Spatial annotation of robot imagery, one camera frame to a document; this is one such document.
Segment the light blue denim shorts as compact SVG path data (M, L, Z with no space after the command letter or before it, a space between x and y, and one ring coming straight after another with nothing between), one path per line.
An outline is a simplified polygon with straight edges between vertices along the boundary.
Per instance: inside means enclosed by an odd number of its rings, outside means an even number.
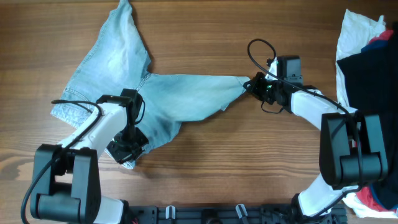
M132 7L121 0L103 24L98 39L66 85L63 100L96 101L135 89L146 107L137 127L149 153L170 142L183 122L201 121L245 92L248 77L159 75L148 71L151 60L134 25Z

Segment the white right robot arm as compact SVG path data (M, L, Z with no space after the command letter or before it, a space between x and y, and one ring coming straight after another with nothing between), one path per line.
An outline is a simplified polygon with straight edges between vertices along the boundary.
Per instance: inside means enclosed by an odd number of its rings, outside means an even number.
M350 193L384 179L388 173L382 128L377 114L344 107L325 97L302 77L269 80L259 72L244 88L263 103L277 103L320 130L320 175L292 199L295 222L318 220Z

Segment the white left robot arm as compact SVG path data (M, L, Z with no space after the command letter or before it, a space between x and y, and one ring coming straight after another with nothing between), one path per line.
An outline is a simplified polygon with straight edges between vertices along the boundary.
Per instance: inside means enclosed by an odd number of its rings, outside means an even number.
M78 129L35 152L21 219L65 223L124 223L124 202L101 194L98 159L109 151L124 164L160 147L187 121L224 110L244 93L246 77L150 75L136 83L78 81L54 101Z

